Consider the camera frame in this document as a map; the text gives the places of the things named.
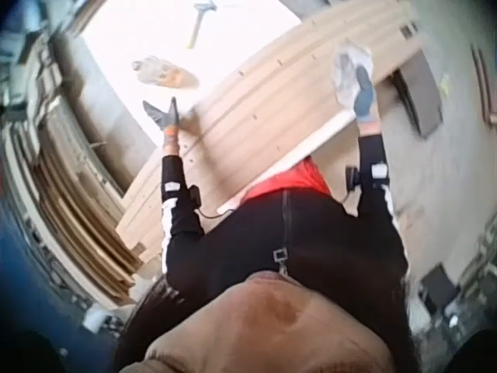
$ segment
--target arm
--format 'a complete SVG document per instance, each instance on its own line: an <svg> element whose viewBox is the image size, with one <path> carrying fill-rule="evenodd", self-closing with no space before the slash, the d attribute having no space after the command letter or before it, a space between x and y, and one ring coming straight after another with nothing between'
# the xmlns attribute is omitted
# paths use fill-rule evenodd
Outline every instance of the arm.
<svg viewBox="0 0 497 373"><path fill-rule="evenodd" d="M195 212L195 204L189 195L185 181L183 163L179 157L179 114L176 99L173 97L169 112L144 101L148 116L162 129L162 272L169 277L181 275L196 257L196 243L204 236L200 220Z"/></svg>
<svg viewBox="0 0 497 373"><path fill-rule="evenodd" d="M375 102L368 115L358 116L357 123L361 179L357 212L366 233L365 244L377 248L376 258L388 260L392 270L404 277L408 272L408 261L394 216L388 162Z"/></svg>

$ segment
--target blue glove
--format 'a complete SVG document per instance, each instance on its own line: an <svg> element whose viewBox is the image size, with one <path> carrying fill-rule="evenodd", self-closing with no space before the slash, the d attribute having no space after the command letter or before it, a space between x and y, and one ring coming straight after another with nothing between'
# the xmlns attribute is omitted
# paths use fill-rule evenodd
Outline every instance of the blue glove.
<svg viewBox="0 0 497 373"><path fill-rule="evenodd" d="M370 115L371 105L375 99L373 83L362 65L356 68L356 77L360 91L354 101L354 113L356 113L358 122L371 122L377 119Z"/></svg>

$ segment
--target hand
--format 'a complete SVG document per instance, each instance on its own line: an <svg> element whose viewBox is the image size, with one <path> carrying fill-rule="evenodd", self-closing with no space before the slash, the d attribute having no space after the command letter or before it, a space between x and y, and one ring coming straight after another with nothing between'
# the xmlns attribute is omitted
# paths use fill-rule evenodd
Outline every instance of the hand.
<svg viewBox="0 0 497 373"><path fill-rule="evenodd" d="M179 114L176 106L176 98L172 97L169 112L165 113L147 101L143 102L143 107L148 116L158 125L164 134L162 153L166 155L179 155Z"/></svg>
<svg viewBox="0 0 497 373"><path fill-rule="evenodd" d="M356 113L360 136L380 134L380 116L375 103L376 93L373 83L363 66L356 69L356 77L360 91L354 101L353 109Z"/></svg>

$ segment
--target dark hair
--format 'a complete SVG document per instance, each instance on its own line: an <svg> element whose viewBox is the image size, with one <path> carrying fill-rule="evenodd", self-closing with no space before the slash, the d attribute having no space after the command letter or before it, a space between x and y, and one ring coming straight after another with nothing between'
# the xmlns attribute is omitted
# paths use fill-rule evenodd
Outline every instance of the dark hair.
<svg viewBox="0 0 497 373"><path fill-rule="evenodd" d="M166 275L161 275L131 313L117 344L113 370L142 361L154 340L207 303L200 293L180 294L169 286Z"/></svg>
<svg viewBox="0 0 497 373"><path fill-rule="evenodd" d="M298 274L305 287L330 299L388 346L395 368L402 373L419 371L406 312L405 286L388 262L363 258L339 250L336 256L296 250L288 260L288 273ZM115 356L115 369L144 358L159 336L202 308L208 300L193 291L177 294L165 275L152 286L130 317Z"/></svg>

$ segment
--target work glove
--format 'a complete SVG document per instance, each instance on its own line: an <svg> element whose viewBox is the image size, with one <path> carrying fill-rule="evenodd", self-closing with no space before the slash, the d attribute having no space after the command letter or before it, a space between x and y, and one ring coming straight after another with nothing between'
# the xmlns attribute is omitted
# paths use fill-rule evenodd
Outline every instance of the work glove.
<svg viewBox="0 0 497 373"><path fill-rule="evenodd" d="M167 113L151 105L147 101L143 102L143 108L145 110L145 113L147 113L147 115L154 121L154 123L157 124L159 129L164 134L163 148L165 151L165 155L178 155L178 133L180 119L178 107L176 105L176 98L171 98L171 104Z"/></svg>

